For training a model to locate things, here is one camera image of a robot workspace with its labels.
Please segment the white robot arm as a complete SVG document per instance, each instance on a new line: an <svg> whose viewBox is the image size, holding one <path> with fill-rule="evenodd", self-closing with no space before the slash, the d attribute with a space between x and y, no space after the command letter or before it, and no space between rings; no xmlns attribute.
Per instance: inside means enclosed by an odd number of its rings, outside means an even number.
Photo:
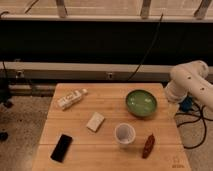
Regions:
<svg viewBox="0 0 213 171"><path fill-rule="evenodd" d="M180 103L188 93L213 111L213 84L206 80L208 65L201 60L174 66L170 71L170 82L165 87L169 102Z"/></svg>

